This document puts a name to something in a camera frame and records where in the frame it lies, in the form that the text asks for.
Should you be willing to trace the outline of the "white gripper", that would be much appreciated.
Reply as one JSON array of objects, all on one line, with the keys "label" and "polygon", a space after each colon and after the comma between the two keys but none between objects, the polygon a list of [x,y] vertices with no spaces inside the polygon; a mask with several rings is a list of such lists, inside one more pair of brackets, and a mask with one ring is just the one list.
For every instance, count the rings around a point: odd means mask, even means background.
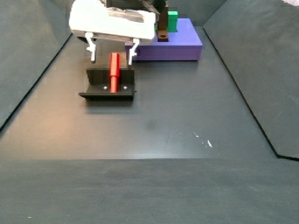
[{"label": "white gripper", "polygon": [[74,0],[69,10],[69,29],[77,37],[87,41],[90,62],[95,62],[95,44],[93,34],[125,37],[131,40],[126,63],[131,66],[139,39],[150,41],[154,38],[154,19],[152,12],[145,10],[119,10],[106,7],[99,0]]}]

